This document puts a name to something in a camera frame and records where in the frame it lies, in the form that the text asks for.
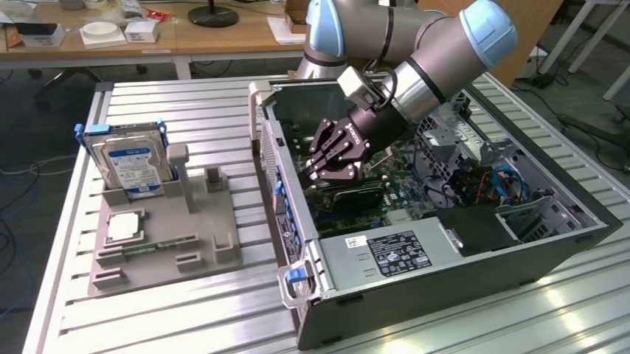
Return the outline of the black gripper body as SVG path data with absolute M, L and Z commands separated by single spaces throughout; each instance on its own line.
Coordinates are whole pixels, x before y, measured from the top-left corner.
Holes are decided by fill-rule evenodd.
M 348 111 L 347 118 L 362 140 L 362 162 L 368 161 L 375 153 L 386 149 L 408 128 L 408 122 L 394 106 L 387 106 L 383 110 L 364 110 L 356 106 Z

